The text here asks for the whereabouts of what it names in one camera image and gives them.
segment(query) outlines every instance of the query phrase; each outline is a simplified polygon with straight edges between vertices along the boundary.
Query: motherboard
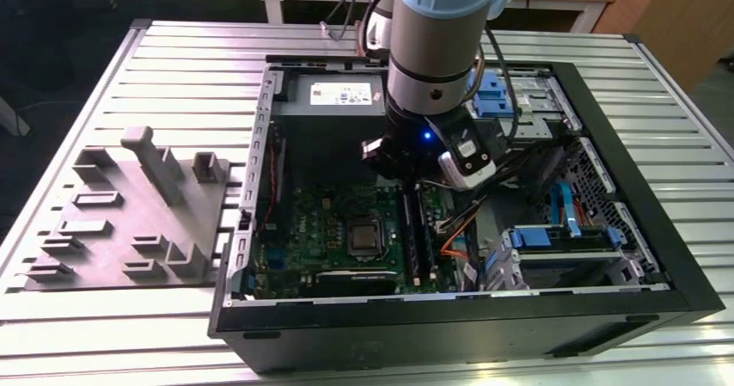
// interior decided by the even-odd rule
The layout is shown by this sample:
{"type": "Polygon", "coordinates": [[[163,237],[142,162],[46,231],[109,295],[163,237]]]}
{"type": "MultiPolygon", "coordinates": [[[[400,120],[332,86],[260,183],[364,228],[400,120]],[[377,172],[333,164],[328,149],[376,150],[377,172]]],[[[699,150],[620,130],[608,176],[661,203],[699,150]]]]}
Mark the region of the motherboard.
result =
{"type": "MultiPolygon", "coordinates": [[[[444,279],[418,281],[405,274],[401,193],[400,186],[297,188],[286,224],[269,224],[261,245],[258,297],[364,295],[385,291],[381,282],[396,286],[396,294],[448,290],[452,264],[444,265],[444,279]],[[330,292],[314,292],[325,281],[334,282],[326,284],[330,292]]],[[[445,218],[441,189],[424,187],[422,202],[433,227],[445,218]]]]}

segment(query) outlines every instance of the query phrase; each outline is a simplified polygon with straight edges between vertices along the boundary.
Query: white label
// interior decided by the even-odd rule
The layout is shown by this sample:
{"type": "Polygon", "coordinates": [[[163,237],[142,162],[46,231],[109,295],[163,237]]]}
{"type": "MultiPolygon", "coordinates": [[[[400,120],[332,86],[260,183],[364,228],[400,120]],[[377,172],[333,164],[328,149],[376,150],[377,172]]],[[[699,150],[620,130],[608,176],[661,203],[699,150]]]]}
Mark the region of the white label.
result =
{"type": "Polygon", "coordinates": [[[372,105],[370,83],[316,83],[312,105],[372,105]]]}
{"type": "Polygon", "coordinates": [[[477,283],[477,281],[478,281],[478,271],[469,264],[469,262],[464,263],[464,273],[469,277],[469,279],[472,280],[472,283],[477,283]]]}
{"type": "Polygon", "coordinates": [[[465,158],[468,158],[469,156],[472,156],[476,152],[478,152],[478,148],[477,146],[474,145],[474,141],[468,141],[462,144],[460,144],[460,154],[461,156],[464,156],[465,158]]]}

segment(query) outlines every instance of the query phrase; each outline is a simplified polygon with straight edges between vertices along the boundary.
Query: power supply label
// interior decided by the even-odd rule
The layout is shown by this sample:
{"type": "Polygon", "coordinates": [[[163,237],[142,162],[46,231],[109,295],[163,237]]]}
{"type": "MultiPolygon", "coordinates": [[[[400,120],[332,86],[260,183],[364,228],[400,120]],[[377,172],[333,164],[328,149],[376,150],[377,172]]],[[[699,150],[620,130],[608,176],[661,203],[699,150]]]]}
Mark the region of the power supply label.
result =
{"type": "Polygon", "coordinates": [[[312,105],[372,105],[370,83],[316,83],[312,105]]]}

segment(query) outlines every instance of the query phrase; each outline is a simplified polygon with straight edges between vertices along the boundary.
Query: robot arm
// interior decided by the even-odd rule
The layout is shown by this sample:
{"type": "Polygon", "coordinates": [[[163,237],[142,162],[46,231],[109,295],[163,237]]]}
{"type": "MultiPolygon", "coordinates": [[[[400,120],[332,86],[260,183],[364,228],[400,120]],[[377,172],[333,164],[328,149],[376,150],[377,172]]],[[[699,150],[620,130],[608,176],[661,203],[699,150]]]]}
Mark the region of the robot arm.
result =
{"type": "MultiPolygon", "coordinates": [[[[376,32],[369,32],[366,42],[369,47],[373,42],[390,49],[389,127],[381,144],[368,146],[373,160],[401,167],[392,177],[416,180],[441,169],[453,187],[466,190],[494,173],[493,158],[462,103],[485,23],[508,1],[394,0],[392,12],[389,2],[380,1],[380,23],[368,24],[376,32]],[[381,147],[386,152],[378,156],[381,147]]],[[[377,169],[386,175],[385,169],[377,169]]]]}

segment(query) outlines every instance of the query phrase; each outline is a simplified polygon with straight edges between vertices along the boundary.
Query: white table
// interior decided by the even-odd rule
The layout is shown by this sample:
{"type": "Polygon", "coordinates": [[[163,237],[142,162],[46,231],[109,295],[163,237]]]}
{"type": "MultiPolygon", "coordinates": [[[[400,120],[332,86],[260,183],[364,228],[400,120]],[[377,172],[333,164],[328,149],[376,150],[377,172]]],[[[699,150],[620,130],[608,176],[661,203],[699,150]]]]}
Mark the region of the white table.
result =
{"type": "MultiPolygon", "coordinates": [[[[235,167],[226,206],[249,160],[265,56],[349,55],[356,33],[326,40],[317,26],[157,21],[123,40],[78,121],[0,248],[0,379],[38,384],[153,384],[261,379],[225,343],[207,337],[211,288],[26,292],[25,258],[59,221],[79,183],[70,169],[85,145],[119,147],[127,125],[157,129],[179,158],[215,150],[235,167]]],[[[510,60],[573,62],[729,309],[661,329],[592,358],[318,372],[289,379],[325,384],[721,384],[734,378],[734,152],[645,46],[617,35],[498,32],[510,60]]],[[[486,52],[493,49],[486,43],[486,52]]],[[[237,210],[223,208],[231,229],[237,210]]],[[[217,251],[230,233],[223,231],[217,251]]]]}

